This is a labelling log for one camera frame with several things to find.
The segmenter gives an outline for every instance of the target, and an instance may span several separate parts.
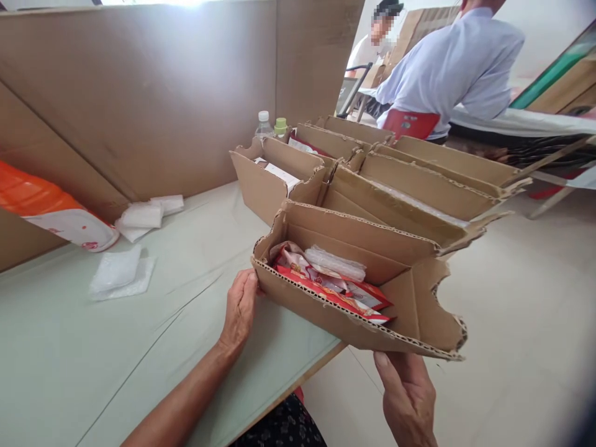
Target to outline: bottle cap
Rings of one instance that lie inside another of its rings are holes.
[[[285,118],[277,118],[275,120],[275,133],[286,133],[287,124]]]

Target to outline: tissue pad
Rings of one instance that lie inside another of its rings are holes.
[[[98,294],[131,283],[137,275],[140,257],[140,245],[121,253],[104,253],[89,291]]]
[[[153,274],[153,268],[155,267],[156,259],[157,258],[141,259],[138,264],[137,275],[135,276],[134,281],[130,282],[126,286],[97,294],[93,297],[93,299],[95,301],[104,301],[108,299],[124,298],[127,296],[145,293],[149,288],[149,281],[151,281],[151,275]]]
[[[134,203],[122,213],[122,224],[126,227],[161,228],[163,208],[161,204]]]
[[[177,196],[152,197],[149,199],[151,204],[161,204],[163,215],[170,215],[184,209],[184,197],[182,194]]]
[[[152,228],[127,227],[122,223],[122,219],[116,220],[114,226],[116,227],[116,230],[118,230],[120,234],[131,243],[135,243],[141,236],[144,236],[153,230]]]

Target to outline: red chair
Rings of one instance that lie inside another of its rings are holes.
[[[395,133],[395,139],[413,137],[426,140],[441,119],[440,115],[422,114],[416,112],[402,112],[389,109],[383,129]]]

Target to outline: light blue shirt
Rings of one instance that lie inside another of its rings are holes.
[[[376,99],[400,111],[440,115],[429,140],[448,134],[459,103],[473,116],[496,118],[511,101],[509,73],[524,39],[514,26],[493,19],[490,8],[473,9],[419,41],[379,86]],[[377,120],[379,128],[386,117]]]

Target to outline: tiled floor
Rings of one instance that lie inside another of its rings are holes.
[[[463,315],[463,363],[428,359],[441,447],[561,445],[596,382],[596,191],[577,191],[531,221],[538,203],[455,254],[438,297]],[[395,445],[372,354],[344,350],[303,387],[327,444]]]

